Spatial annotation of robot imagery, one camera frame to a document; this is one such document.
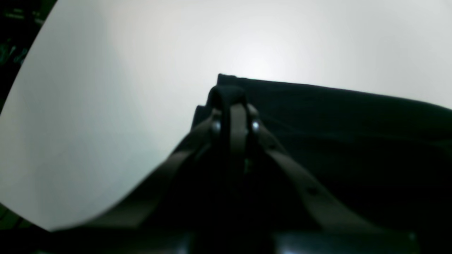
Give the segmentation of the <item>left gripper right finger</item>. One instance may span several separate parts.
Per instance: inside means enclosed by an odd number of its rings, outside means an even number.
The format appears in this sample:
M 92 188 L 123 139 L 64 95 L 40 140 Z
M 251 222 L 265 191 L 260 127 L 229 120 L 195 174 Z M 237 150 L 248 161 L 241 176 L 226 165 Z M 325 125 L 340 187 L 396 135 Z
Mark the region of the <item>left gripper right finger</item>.
M 289 179 L 321 232 L 273 235 L 276 254 L 418 254 L 416 235 L 378 227 L 341 203 L 307 169 L 294 161 L 262 124 L 250 104 L 230 108 L 230 151 L 234 162 L 261 149 Z

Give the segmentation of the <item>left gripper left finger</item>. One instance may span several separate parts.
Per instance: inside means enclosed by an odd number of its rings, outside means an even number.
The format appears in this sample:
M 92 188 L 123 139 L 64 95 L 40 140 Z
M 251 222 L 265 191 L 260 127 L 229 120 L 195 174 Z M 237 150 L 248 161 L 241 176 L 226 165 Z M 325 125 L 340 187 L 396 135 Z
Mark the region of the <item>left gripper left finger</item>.
M 185 171 L 197 174 L 197 161 L 221 135 L 222 112 L 213 109 L 179 143 L 171 155 L 117 205 L 85 225 L 48 232 L 35 226 L 1 231 L 2 254 L 102 254 L 170 251 L 184 246 L 183 237 L 163 237 L 143 223 L 164 207 Z

